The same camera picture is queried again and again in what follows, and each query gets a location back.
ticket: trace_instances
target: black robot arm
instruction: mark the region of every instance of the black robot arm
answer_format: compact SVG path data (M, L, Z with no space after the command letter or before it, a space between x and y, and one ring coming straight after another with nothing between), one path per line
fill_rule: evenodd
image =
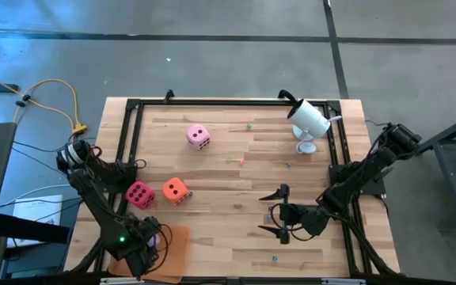
M349 215L348 205L355 196L359 195L360 189L367 182L375 177L386 175L388 173L388 171L385 171L386 167L392 165L397 160L411 158L416 150L418 150L418 142L420 140L420 136L412 133L405 126L389 123L374 141L365 159L350 162L346 165L338 173L337 180L340 182L324 190L316 198L317 205L288 203L286 197L283 203L278 203L271 207L272 220L278 228L268 226L260 226L260 228L276 234L283 241L282 236L284 234L288 235L288 232L298 229L306 230L311 236L320 235L326 228L330 218L345 221L359 240L360 245L367 251L370 260L374 263L378 271L381 274L396 274L386 266L365 238L365 235L352 220ZM281 188L283 187L286 188L287 185L281 184ZM280 212L279 219L283 221L282 225L273 218L273 209L277 206L279 206ZM288 226L295 226L297 224L301 224L301 226L294 229L288 228Z
M151 271L158 259L155 245L148 245L148 241L162 231L161 225L154 217L140 220L131 213L114 212L103 190L125 192L135 182L137 165L107 163L100 155L100 148L79 140L58 151L56 161L100 225L96 247L106 249L116 260L124 258L131 274L140 277Z

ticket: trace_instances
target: concrete floor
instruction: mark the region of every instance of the concrete floor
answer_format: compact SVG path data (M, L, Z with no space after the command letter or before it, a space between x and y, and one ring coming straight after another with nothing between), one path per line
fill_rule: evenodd
M338 36L456 38L456 1L332 0ZM165 35L328 36L321 0L0 0L0 29ZM368 119L403 123L425 139L456 120L456 45L341 44L350 98ZM22 87L61 78L78 91L87 137L95 137L107 96L339 98L328 43L0 39L0 79ZM73 113L69 91L44 85L40 102ZM0 94L0 122L13 118L15 96ZM368 125L371 138L379 127ZM55 149L69 135L60 115L28 108L16 140ZM53 154L27 153L54 165ZM33 188L64 184L57 173L12 153L2 202ZM456 233L437 223L456 215L431 154L397 163L385 178L401 270L456 281ZM71 188L48 193L74 196ZM71 225L75 210L65 211ZM12 270L54 267L61 245L45 245Z

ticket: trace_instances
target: orange cloth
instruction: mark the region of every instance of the orange cloth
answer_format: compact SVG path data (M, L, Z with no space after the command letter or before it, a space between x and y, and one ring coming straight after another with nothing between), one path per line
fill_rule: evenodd
M142 279L167 283L179 283L182 280L182 276L186 271L188 260L190 230L187 226L170 226L170 228L172 229L173 240L169 246L168 256L166 257L165 263L158 270L147 275L142 275ZM163 226L161 230L170 241L170 232L168 228ZM161 241L158 245L158 250L163 250L159 252L159 258L154 262L154 266L158 266L165 256L165 239L163 237L160 238ZM117 261L113 259L113 257L110 260L108 272L116 276L131 276L126 260L122 259Z

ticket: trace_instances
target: wooden table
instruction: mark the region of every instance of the wooden table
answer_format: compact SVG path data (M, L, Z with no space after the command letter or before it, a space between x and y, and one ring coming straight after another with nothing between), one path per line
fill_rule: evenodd
M96 144L103 150L101 158L107 162L116 157L126 100L109 97L104 107ZM342 100L341 107L351 159L361 160L370 147L362 104L359 100ZM281 245L275 236L257 228L272 224L268 220L268 206L275 203L258 198L272 194L279 184L290 185L290 203L308 204L315 203L314 199L329 186L326 138L315 141L315 154L296 154L297 141L286 119L288 111L289 107L263 106L145 107L136 158L145 159L147 167L139 171L138 179L157 191L157 199L148 211L131 204L128 210L140 217L154 215L160 222L190 227L185 276L348 276L339 222L331 220L323 234L310 241L291 238L289 245ZM211 133L211 145L205 150L196 151L188 146L184 133L192 124L202 124ZM252 125L250 131L246 124ZM339 132L336 127L333 130L339 146ZM243 158L245 164L227 162L228 158ZM194 192L192 199L178 207L168 203L160 190L172 177L179 177ZM359 203L367 238L386 263L398 271L382 202L363 196ZM308 236L305 232L297 235ZM99 226L82 204L65 269L78 264L98 236ZM358 244L354 242L353 246L361 268Z

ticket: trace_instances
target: foam dice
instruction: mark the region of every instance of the foam dice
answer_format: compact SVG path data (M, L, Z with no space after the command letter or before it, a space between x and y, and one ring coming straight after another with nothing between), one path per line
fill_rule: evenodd
M186 188L186 185L177 177L164 183L161 191L166 199L173 205L182 203L191 195L190 191Z
M211 143L211 135L201 124L196 124L186 132L188 143L196 150L202 150Z
M126 200L143 210L154 201L154 191L142 181L136 181L126 191Z

